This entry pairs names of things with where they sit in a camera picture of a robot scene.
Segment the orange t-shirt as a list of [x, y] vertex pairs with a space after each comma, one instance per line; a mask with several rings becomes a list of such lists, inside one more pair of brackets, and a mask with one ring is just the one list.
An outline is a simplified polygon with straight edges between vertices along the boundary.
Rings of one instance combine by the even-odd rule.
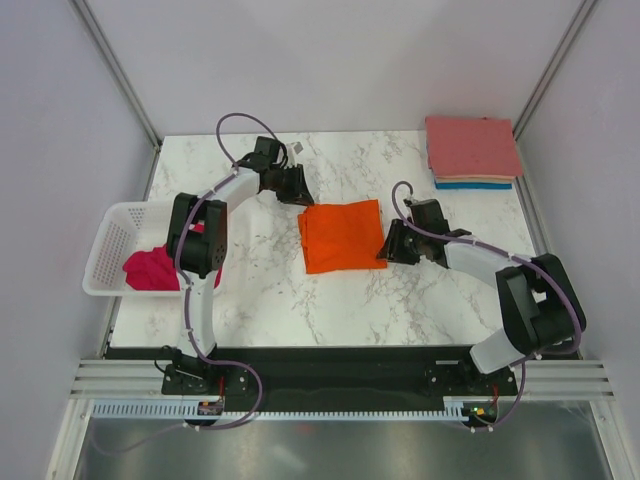
[[310, 206], [298, 228], [307, 274], [387, 268], [378, 200]]

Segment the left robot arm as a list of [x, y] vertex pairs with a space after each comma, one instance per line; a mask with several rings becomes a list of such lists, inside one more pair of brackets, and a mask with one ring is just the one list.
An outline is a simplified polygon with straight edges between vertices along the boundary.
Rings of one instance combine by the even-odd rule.
[[289, 164], [286, 145], [259, 136], [254, 149], [206, 192], [178, 194], [172, 205], [166, 251], [174, 263], [183, 301], [182, 318], [191, 351], [198, 358], [186, 370], [185, 382], [208, 393], [219, 382], [220, 360], [211, 357], [217, 346], [213, 327], [214, 284], [228, 252], [231, 213], [263, 191], [271, 191], [286, 205], [314, 204], [304, 168]]

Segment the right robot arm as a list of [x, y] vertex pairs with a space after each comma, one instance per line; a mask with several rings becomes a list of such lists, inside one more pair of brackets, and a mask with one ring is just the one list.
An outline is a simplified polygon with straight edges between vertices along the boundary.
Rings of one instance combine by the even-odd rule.
[[452, 230], [435, 200], [404, 202], [407, 219], [394, 219], [377, 257], [416, 265], [425, 258], [465, 273], [494, 288], [502, 327], [471, 347], [458, 368], [467, 392], [483, 392], [494, 372], [536, 354], [559, 353], [568, 341], [578, 344], [586, 317], [560, 259], [500, 253], [464, 229]]

